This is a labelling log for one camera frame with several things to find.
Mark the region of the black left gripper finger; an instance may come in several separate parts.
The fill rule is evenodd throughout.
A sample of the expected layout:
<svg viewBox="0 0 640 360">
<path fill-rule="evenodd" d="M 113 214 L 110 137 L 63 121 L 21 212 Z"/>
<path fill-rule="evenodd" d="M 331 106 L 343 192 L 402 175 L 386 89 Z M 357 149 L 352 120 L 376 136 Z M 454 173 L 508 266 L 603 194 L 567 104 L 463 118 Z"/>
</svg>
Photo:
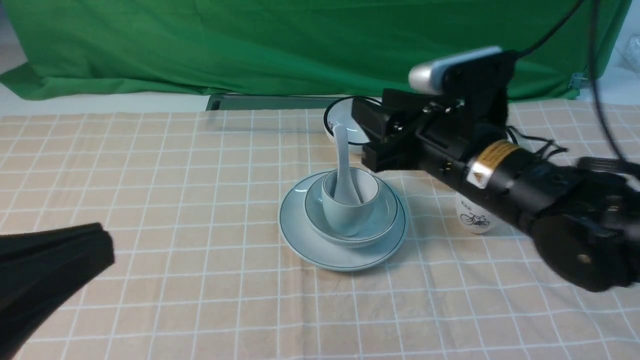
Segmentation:
<svg viewBox="0 0 640 360">
<path fill-rule="evenodd" d="M 11 360 L 55 310 L 115 263 L 100 223 L 0 237 L 0 357 Z"/>
</svg>

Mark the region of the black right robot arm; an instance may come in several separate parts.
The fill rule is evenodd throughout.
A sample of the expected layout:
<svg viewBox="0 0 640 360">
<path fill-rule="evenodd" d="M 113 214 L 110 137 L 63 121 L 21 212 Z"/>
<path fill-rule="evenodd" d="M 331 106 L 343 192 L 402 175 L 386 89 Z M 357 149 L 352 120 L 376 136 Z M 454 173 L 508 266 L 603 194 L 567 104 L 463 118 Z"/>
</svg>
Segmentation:
<svg viewBox="0 0 640 360">
<path fill-rule="evenodd" d="M 530 237 L 563 280 L 589 292 L 639 282 L 639 192 L 615 173 L 560 166 L 506 137 L 506 89 L 479 101 L 389 89 L 393 105 L 355 98 L 373 173 L 425 171 Z"/>
</svg>

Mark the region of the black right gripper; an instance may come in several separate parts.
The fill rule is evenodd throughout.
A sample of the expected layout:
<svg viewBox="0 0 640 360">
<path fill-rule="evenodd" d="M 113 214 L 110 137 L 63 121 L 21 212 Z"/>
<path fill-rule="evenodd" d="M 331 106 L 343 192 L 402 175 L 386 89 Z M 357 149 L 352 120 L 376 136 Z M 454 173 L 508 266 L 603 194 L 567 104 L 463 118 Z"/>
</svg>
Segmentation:
<svg viewBox="0 0 640 360">
<path fill-rule="evenodd" d="M 366 137 L 361 164 L 369 171 L 421 170 L 460 186 L 470 161 L 506 137 L 506 91 L 457 99 L 384 89 L 382 104 L 354 98 L 351 116 Z"/>
</svg>

